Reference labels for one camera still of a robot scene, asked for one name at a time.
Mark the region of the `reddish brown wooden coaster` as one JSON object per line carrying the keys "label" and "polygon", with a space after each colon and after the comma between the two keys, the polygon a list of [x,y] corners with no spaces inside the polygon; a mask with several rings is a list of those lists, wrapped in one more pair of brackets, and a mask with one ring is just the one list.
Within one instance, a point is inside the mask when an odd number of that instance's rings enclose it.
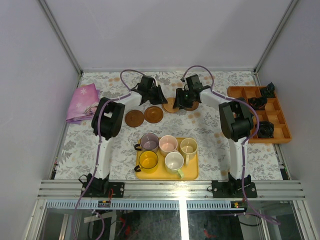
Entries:
{"label": "reddish brown wooden coaster", "polygon": [[194,102],[192,103],[192,106],[191,106],[191,107],[186,107],[185,110],[186,110],[186,111],[194,111],[194,110],[196,110],[198,107],[199,107],[199,102],[194,101]]}

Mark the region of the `woven rattan coaster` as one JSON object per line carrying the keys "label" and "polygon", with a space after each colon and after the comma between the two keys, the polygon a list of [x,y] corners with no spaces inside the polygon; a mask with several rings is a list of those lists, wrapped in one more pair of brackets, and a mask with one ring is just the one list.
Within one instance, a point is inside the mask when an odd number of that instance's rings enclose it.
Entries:
{"label": "woven rattan coaster", "polygon": [[174,108],[175,98],[174,97],[168,97],[167,103],[162,104],[162,109],[168,113],[177,113],[179,111],[179,108]]}

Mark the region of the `dark brown wooden coaster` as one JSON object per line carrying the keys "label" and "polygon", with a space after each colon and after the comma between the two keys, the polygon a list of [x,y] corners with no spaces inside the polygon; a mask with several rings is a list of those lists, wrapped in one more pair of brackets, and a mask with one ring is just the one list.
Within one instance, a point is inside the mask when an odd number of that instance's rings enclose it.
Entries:
{"label": "dark brown wooden coaster", "polygon": [[129,127],[136,128],[142,125],[145,117],[140,110],[131,110],[125,115],[124,120]]}

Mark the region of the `pale green mug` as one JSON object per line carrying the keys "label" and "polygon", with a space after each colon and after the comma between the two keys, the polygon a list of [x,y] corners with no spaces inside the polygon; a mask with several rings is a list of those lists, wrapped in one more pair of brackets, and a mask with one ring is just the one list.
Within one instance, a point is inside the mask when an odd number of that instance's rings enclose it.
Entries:
{"label": "pale green mug", "polygon": [[185,138],[180,143],[180,153],[184,158],[184,165],[188,166],[198,152],[198,144],[193,138]]}

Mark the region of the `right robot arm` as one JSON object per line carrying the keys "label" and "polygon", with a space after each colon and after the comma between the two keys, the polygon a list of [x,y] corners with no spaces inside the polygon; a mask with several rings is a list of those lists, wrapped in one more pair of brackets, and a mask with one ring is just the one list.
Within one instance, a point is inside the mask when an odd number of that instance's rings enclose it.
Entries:
{"label": "right robot arm", "polygon": [[197,74],[181,81],[186,84],[175,90],[175,109],[190,109],[194,103],[202,103],[219,112],[220,128],[229,142],[229,175],[234,179],[227,189],[231,196],[240,197],[246,191],[241,180],[247,177],[247,148],[254,127],[251,107],[244,100],[225,96],[203,85]]}

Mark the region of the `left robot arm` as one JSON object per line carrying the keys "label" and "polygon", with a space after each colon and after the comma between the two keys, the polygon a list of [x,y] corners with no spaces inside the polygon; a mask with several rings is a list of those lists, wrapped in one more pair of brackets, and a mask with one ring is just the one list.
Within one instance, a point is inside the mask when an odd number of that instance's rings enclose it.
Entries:
{"label": "left robot arm", "polygon": [[110,173],[111,149],[114,138],[119,134],[124,113],[149,101],[152,105],[166,104],[160,84],[151,76],[144,75],[136,87],[126,95],[112,99],[100,99],[93,116],[91,127],[98,137],[97,152],[92,176],[104,180]]}

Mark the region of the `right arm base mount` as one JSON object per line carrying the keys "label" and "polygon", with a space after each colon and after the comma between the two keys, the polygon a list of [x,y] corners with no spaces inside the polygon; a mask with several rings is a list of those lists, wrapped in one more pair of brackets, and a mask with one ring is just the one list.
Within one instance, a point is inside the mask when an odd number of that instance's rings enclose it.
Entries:
{"label": "right arm base mount", "polygon": [[[242,181],[218,181],[212,180],[212,194],[214,198],[230,199],[230,198],[244,198]],[[257,198],[257,188],[254,182],[244,181],[244,192],[247,198]]]}

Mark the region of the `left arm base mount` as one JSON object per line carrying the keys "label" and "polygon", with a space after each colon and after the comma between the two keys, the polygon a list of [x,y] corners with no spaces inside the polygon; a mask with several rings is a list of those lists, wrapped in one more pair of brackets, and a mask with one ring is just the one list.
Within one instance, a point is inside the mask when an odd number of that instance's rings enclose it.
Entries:
{"label": "left arm base mount", "polygon": [[123,198],[125,192],[124,182],[107,182],[106,184],[94,184],[93,182],[84,193],[85,198]]}

